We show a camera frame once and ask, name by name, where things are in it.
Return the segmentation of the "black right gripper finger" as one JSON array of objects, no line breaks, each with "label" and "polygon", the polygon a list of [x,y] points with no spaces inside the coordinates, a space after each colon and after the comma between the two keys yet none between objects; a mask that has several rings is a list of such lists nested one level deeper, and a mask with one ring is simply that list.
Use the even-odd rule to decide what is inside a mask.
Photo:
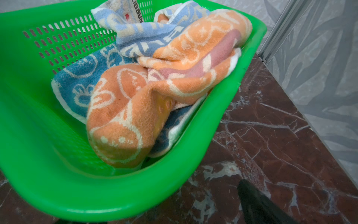
[{"label": "black right gripper finger", "polygon": [[237,190],[247,224],[297,223],[249,181],[240,180]]}]

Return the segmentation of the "orange bunny towel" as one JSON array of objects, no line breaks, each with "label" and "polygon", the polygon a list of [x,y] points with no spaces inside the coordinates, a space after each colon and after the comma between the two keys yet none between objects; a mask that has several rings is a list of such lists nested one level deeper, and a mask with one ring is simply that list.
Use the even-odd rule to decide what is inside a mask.
[{"label": "orange bunny towel", "polygon": [[172,31],[145,43],[154,52],[105,71],[90,99],[89,142],[116,168],[138,167],[170,113],[197,105],[233,71],[252,32],[247,17],[227,9],[193,19],[160,15],[159,24]]}]

